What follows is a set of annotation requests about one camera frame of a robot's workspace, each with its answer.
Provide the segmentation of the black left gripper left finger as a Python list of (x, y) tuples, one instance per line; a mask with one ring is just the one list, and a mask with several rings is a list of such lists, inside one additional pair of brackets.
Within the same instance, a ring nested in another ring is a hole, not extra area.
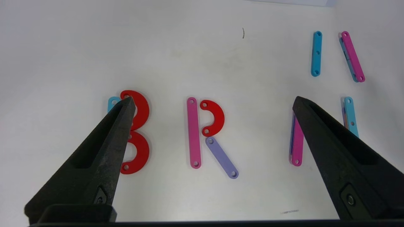
[(25, 205), (30, 225), (113, 223), (120, 168), (135, 113), (132, 97), (118, 102)]

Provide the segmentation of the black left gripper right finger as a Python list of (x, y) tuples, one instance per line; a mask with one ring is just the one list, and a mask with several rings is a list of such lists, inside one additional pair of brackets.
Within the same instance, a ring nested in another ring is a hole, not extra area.
[(293, 112), (341, 220), (403, 220), (401, 171), (311, 100)]

